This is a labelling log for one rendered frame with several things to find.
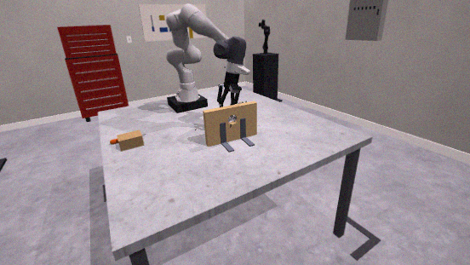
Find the tan cardboard box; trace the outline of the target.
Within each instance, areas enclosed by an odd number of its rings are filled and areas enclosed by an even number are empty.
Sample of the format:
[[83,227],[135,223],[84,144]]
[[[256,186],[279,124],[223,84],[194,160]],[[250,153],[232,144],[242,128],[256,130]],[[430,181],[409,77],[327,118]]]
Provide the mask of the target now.
[[140,130],[117,135],[117,139],[121,152],[132,148],[144,146],[144,141]]

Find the tan wooden slab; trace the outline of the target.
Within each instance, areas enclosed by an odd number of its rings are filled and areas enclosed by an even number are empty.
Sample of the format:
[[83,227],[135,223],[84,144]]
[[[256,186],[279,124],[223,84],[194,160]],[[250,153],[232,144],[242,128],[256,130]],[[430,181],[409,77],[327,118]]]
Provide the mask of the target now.
[[[232,115],[236,122],[228,123]],[[203,111],[205,140],[208,147],[221,144],[220,123],[226,123],[226,142],[241,139],[240,119],[246,119],[246,137],[257,135],[257,102],[250,101]]]

